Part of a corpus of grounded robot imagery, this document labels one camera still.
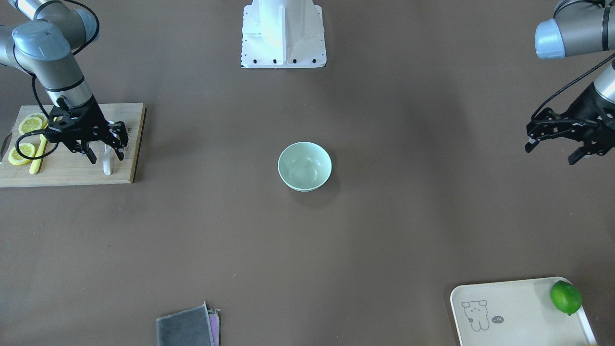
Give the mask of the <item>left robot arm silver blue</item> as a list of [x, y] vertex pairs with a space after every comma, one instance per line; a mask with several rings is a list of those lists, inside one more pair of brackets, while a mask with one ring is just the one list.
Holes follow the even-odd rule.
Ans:
[[[612, 0], [561, 0], [552, 18], [538, 24], [536, 55], [543, 60], [563, 59], [595, 52], [613, 52], [615, 10]], [[561, 114], [541, 104], [532, 114], [526, 131], [525, 150], [541, 142], [566, 138], [581, 143], [567, 161], [576, 164], [591, 155], [606, 155], [614, 140], [614, 57], [598, 66], [605, 69]]]

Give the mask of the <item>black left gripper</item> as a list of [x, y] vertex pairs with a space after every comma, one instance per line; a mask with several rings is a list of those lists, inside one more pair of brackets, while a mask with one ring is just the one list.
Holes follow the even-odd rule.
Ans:
[[595, 87], [587, 86], [570, 105], [573, 118], [572, 138], [582, 142], [567, 162], [573, 166], [582, 158], [591, 155], [603, 156], [614, 147], [614, 103], [607, 101]]

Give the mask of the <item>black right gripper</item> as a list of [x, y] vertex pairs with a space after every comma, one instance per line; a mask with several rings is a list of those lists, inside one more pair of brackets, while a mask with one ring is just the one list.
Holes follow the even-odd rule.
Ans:
[[90, 147], [81, 143], [101, 141], [114, 149], [120, 161], [124, 160], [124, 150], [129, 144], [124, 122], [109, 124], [94, 96], [78, 107], [69, 107], [64, 97], [56, 101], [59, 105], [52, 108], [48, 128], [44, 132], [46, 140], [53, 144], [65, 144], [72, 152], [84, 153], [91, 164], [96, 164], [97, 157]]

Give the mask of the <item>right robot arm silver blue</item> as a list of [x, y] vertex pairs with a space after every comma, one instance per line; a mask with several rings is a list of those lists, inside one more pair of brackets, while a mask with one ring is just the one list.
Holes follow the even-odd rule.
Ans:
[[42, 135], [92, 164], [97, 158], [89, 145], [101, 141], [122, 161], [129, 144], [125, 124], [106, 120], [75, 59], [98, 38], [100, 22], [90, 7], [74, 4], [77, 10], [69, 9], [65, 0], [10, 1], [28, 21], [1, 27], [1, 64], [39, 81], [53, 105], [46, 113], [48, 125], [26, 131], [22, 138]]

